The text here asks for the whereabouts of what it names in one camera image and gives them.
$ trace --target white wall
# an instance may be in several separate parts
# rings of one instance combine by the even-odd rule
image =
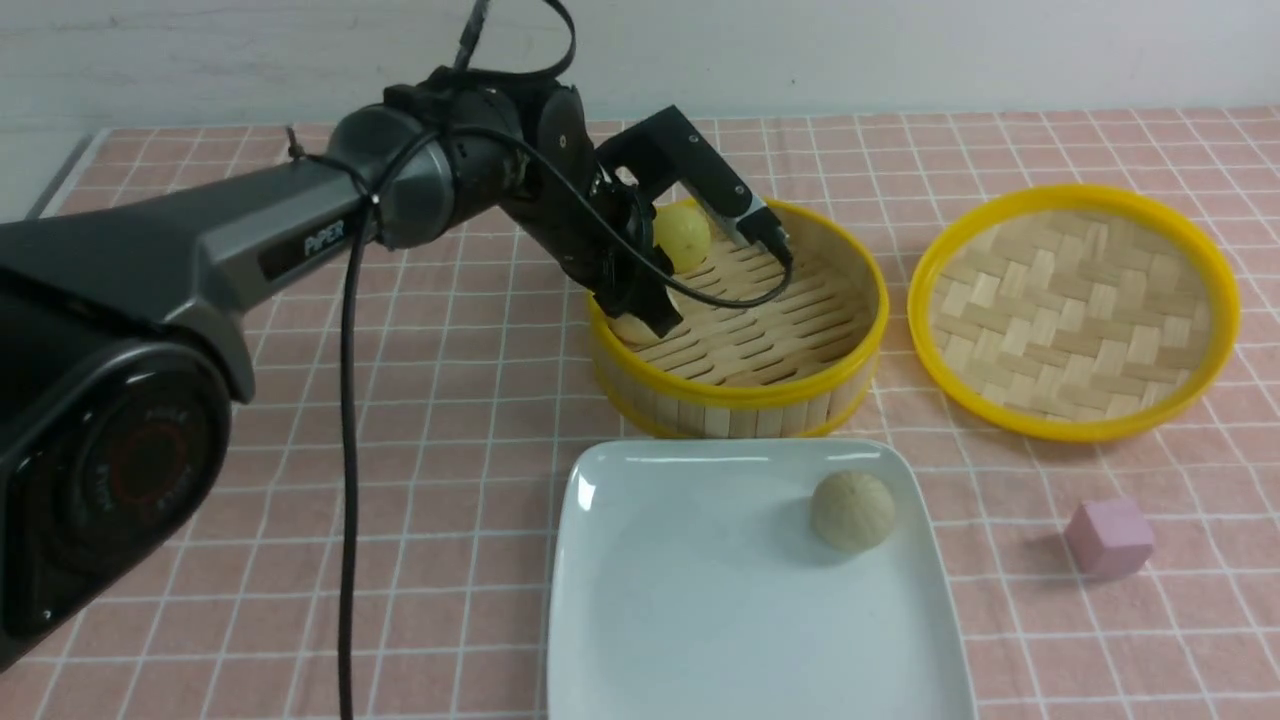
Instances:
[[[334,119],[470,0],[0,0],[0,127]],[[567,0],[596,118],[1280,101],[1280,0]],[[974,4],[980,12],[965,8]],[[477,64],[564,41],[497,0]]]

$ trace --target pink cube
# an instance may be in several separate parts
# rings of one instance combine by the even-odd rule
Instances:
[[[1075,566],[1101,579],[1137,573],[1156,547],[1151,525],[1128,497],[1080,505],[1064,534]]]

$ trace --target bamboo steamer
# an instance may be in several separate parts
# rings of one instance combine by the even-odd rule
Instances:
[[[618,413],[649,434],[823,436],[870,389],[888,320],[888,291],[874,259],[831,220],[781,201],[769,206],[795,256],[791,286],[777,300],[728,310],[681,297],[685,322],[654,345],[631,347],[588,299],[596,380]],[[748,299],[781,273],[768,254],[739,249],[713,229],[707,261],[677,277],[695,290]]]
[[[1038,187],[961,218],[908,297],[925,370],[1033,437],[1117,439],[1185,410],[1231,355],[1230,266],[1194,223],[1096,186]]]

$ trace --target yellow rim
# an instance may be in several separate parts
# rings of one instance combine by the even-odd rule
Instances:
[[[694,200],[684,201],[686,205],[692,202]],[[881,274],[879,266],[876,264],[876,259],[867,251],[865,247],[861,246],[861,243],[858,242],[852,234],[849,233],[849,231],[819,215],[818,213],[806,208],[800,208],[799,205],[782,202],[780,200],[769,200],[768,202],[773,208],[781,208],[788,213],[795,213],[809,222],[819,223],[831,232],[845,238],[863,258],[867,266],[870,268],[872,278],[876,282],[878,309],[876,311],[876,320],[867,332],[867,337],[863,338],[851,354],[838,360],[831,368],[792,383],[741,388],[708,386],[666,373],[653,365],[649,365],[644,360],[640,360],[635,352],[632,352],[613,334],[612,331],[609,331],[604,311],[595,304],[595,299],[588,293],[586,304],[588,315],[591,323],[591,334],[595,336],[596,342],[600,343],[605,352],[622,365],[623,370],[628,375],[639,378],[648,387],[677,400],[701,402],[733,410],[750,410],[790,405],[792,402],[808,400],[815,395],[827,392],[849,379],[849,377],[858,372],[858,369],[867,363],[867,359],[876,352],[879,347],[881,338],[884,336],[884,325],[888,324],[888,288],[884,286],[884,277]]]
[[[873,372],[872,375],[867,378],[867,384],[864,384],[863,388],[858,391],[858,395],[854,396],[852,402],[849,404],[847,410],[841,411],[838,415],[818,425],[817,428],[805,430],[797,436],[788,436],[788,437],[826,437],[829,436],[840,425],[847,423],[849,419],[854,416],[854,413],[856,413],[858,409],[861,407],[863,401],[867,400],[867,393],[870,392],[872,389],[872,378],[874,375],[876,373]],[[599,372],[595,373],[595,382],[599,383],[600,389],[604,391],[605,397],[609,398],[609,404],[613,405],[613,409],[618,411],[618,415],[622,415],[623,418],[627,419],[628,423],[649,433],[650,436],[657,438],[669,438],[669,439],[708,439],[699,436],[686,436],[681,433],[673,433],[663,428],[658,423],[654,423],[653,420],[637,414],[634,407],[631,407],[625,400],[622,400],[613,391],[613,386],[611,386],[609,380],[604,379],[604,375],[602,375]],[[724,438],[724,439],[750,439],[750,438]]]
[[[1183,387],[1165,401],[1140,413],[1096,423],[1044,420],[996,405],[966,386],[942,360],[929,332],[929,299],[938,273],[951,256],[982,231],[1018,215],[1046,210],[1083,210],[1120,215],[1162,233],[1187,254],[1208,288],[1213,331],[1204,363]],[[960,218],[938,236],[920,259],[908,293],[906,315],[920,363],[933,379],[961,406],[984,420],[1043,439],[1100,442],[1144,430],[1176,416],[1201,396],[1231,356],[1240,327],[1240,297],[1231,268],[1213,241],[1194,223],[1165,205],[1128,191],[1100,186],[1053,186],[1024,190],[996,199]]]

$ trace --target bamboo steamer lid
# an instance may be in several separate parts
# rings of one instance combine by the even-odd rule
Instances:
[[[1189,406],[1231,352],[1239,299],[1174,210],[1091,186],[984,205],[922,259],[908,315],[957,402],[1046,439],[1106,441]]]

